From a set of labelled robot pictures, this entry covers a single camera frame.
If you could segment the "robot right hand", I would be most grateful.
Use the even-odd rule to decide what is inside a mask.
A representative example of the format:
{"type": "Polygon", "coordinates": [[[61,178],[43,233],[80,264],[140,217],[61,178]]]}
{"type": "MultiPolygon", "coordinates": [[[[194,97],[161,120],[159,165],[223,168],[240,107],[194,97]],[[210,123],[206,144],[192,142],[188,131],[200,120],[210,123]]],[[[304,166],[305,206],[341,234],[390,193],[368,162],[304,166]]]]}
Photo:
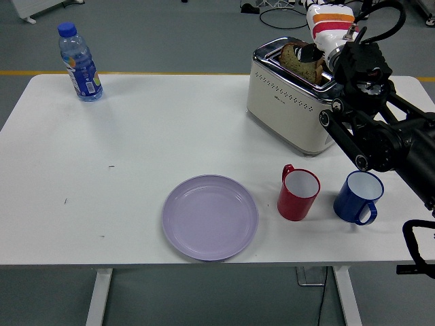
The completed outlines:
{"type": "Polygon", "coordinates": [[[329,70],[333,70],[346,43],[358,36],[353,10],[326,1],[303,1],[302,4],[307,10],[307,25],[313,42],[294,46],[294,53],[303,63],[324,59],[329,70]]]}

